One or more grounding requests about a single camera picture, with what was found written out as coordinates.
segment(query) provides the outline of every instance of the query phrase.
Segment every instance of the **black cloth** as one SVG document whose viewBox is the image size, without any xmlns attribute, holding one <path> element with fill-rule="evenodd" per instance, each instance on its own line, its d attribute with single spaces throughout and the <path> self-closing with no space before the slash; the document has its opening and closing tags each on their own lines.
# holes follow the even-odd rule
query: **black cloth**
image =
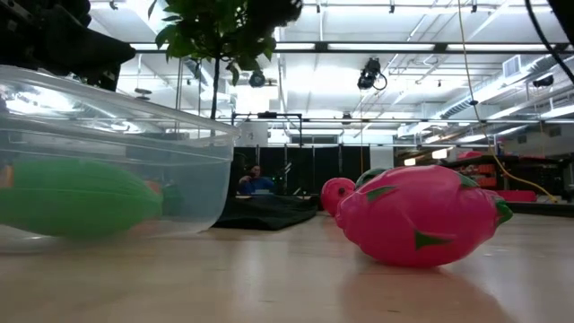
<svg viewBox="0 0 574 323">
<path fill-rule="evenodd" d="M 247 230 L 278 231 L 307 221 L 317 213 L 317 197 L 295 196 L 229 197 L 222 216 L 213 226 Z"/>
</svg>

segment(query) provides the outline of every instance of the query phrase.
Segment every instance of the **person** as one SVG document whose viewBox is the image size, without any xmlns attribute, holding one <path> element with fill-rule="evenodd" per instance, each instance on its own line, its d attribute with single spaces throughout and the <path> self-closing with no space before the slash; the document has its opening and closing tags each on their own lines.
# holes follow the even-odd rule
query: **person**
<svg viewBox="0 0 574 323">
<path fill-rule="evenodd" d="M 239 180 L 239 193 L 241 195 L 252 195 L 259 189 L 273 189 L 274 183 L 266 177 L 261 176 L 261 167 L 253 165 L 248 168 L 249 174 Z"/>
</svg>

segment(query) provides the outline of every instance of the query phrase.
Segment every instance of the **red object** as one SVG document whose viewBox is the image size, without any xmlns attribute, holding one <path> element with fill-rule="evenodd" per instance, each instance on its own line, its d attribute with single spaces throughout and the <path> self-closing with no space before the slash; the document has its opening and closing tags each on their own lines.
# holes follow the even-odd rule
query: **red object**
<svg viewBox="0 0 574 323">
<path fill-rule="evenodd" d="M 467 159 L 467 158 L 474 158 L 474 157 L 480 157 L 482 155 L 483 155 L 483 153 L 481 153 L 481 152 L 464 152 L 464 153 L 458 154 L 457 159 L 461 160 L 461 159 Z"/>
<path fill-rule="evenodd" d="M 430 267 L 470 254 L 512 212 L 495 192 L 440 166 L 388 170 L 345 198 L 345 236 L 392 266 Z"/>
<path fill-rule="evenodd" d="M 330 179 L 321 189 L 321 204 L 331 216 L 337 213 L 339 203 L 354 190 L 355 183 L 350 179 Z"/>
<path fill-rule="evenodd" d="M 536 202 L 537 197 L 534 191 L 496 191 L 502 198 L 509 202 Z"/>
</svg>

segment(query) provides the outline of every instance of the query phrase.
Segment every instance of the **green spikes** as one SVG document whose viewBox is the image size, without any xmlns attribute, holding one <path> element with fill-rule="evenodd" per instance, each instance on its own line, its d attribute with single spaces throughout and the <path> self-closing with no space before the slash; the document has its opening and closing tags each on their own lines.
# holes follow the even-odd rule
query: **green spikes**
<svg viewBox="0 0 574 323">
<path fill-rule="evenodd" d="M 370 192 L 367 192 L 367 201 L 373 202 L 373 201 L 377 200 L 380 196 L 392 191 L 393 189 L 395 189 L 395 187 L 375 188 L 375 189 L 371 190 Z"/>
<path fill-rule="evenodd" d="M 478 188 L 479 185 L 476 184 L 475 181 L 473 181 L 472 179 L 469 179 L 467 176 L 461 174 L 461 173 L 457 173 L 458 177 L 460 178 L 460 185 L 463 186 L 463 188 Z"/>
<path fill-rule="evenodd" d="M 450 242 L 452 242 L 452 240 L 432 237 L 418 230 L 414 231 L 414 246 L 417 250 L 422 247 L 443 245 Z"/>
<path fill-rule="evenodd" d="M 495 202 L 496 210 L 498 211 L 498 219 L 496 222 L 496 227 L 498 228 L 501 224 L 505 223 L 506 221 L 512 218 L 512 210 L 510 210 L 509 206 L 506 204 L 506 201 L 503 199 L 498 199 Z"/>
</svg>

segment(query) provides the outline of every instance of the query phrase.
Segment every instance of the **pink dragon fruit toy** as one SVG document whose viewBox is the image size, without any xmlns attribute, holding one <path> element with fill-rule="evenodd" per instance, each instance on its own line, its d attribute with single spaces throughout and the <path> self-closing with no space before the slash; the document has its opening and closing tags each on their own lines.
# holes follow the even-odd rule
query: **pink dragon fruit toy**
<svg viewBox="0 0 574 323">
<path fill-rule="evenodd" d="M 337 207 L 354 190 L 355 183 L 350 179 L 330 179 L 321 189 L 321 204 L 331 216 L 337 213 Z"/>
<path fill-rule="evenodd" d="M 339 205 L 345 236 L 391 266 L 440 266 L 490 239 L 512 212 L 495 192 L 440 166 L 401 167 Z"/>
</svg>

